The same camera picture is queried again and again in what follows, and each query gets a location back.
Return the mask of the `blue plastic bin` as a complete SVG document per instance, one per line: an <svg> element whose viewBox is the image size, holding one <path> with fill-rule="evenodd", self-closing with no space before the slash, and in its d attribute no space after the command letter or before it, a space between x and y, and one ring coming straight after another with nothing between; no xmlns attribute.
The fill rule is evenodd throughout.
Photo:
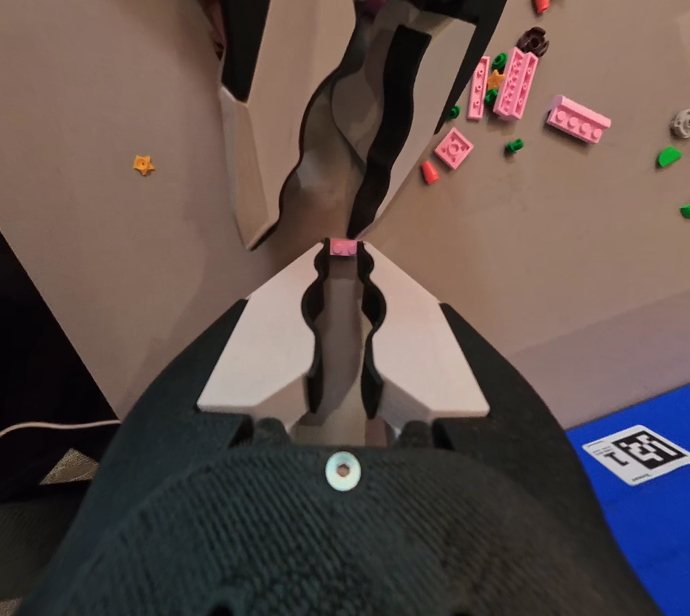
<svg viewBox="0 0 690 616"><path fill-rule="evenodd" d="M567 431L612 532L665 615L689 614L689 386Z"/></svg>

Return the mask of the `pile of pink toy bricks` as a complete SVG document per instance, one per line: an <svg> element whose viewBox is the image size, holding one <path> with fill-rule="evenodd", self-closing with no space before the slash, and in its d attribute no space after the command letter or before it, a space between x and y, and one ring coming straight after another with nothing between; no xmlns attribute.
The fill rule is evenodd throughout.
<svg viewBox="0 0 690 616"><path fill-rule="evenodd" d="M491 63L480 59L471 78L470 102L466 116L480 120L484 108L505 121L522 119L539 58L522 53L516 46L497 55Z"/></svg>

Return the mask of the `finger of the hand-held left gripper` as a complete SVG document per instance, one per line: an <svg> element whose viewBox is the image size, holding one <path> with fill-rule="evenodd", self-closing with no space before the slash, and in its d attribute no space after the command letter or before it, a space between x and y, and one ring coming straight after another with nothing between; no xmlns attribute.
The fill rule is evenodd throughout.
<svg viewBox="0 0 690 616"><path fill-rule="evenodd" d="M306 116L353 35L353 2L220 0L224 151L247 250L280 221L285 185L304 154Z"/></svg>
<svg viewBox="0 0 690 616"><path fill-rule="evenodd" d="M358 238L392 202L446 114L475 26L386 0L362 65L335 83L336 127L364 164L346 235Z"/></svg>

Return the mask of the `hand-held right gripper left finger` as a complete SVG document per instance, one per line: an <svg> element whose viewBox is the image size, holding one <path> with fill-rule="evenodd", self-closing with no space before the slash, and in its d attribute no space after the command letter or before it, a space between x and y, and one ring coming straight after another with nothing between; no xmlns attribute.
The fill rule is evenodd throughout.
<svg viewBox="0 0 690 616"><path fill-rule="evenodd" d="M274 418L290 429L323 398L322 339L331 248L324 239L255 290L197 400L198 409Z"/></svg>

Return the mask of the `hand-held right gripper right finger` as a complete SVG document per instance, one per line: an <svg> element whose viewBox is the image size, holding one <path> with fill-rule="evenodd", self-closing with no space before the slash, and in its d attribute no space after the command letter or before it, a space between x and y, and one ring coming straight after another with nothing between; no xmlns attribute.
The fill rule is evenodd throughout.
<svg viewBox="0 0 690 616"><path fill-rule="evenodd" d="M489 404L442 305L368 242L358 242L364 341L360 392L369 420L396 433L410 422L483 418Z"/></svg>

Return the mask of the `brown flower toy piece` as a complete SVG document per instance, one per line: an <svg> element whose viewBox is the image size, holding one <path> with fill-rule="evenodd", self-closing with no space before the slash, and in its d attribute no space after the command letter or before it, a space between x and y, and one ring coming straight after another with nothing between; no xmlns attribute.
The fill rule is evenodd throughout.
<svg viewBox="0 0 690 616"><path fill-rule="evenodd" d="M515 46L522 53L531 53L537 58L542 58L549 47L546 31L542 27L533 26L522 33Z"/></svg>

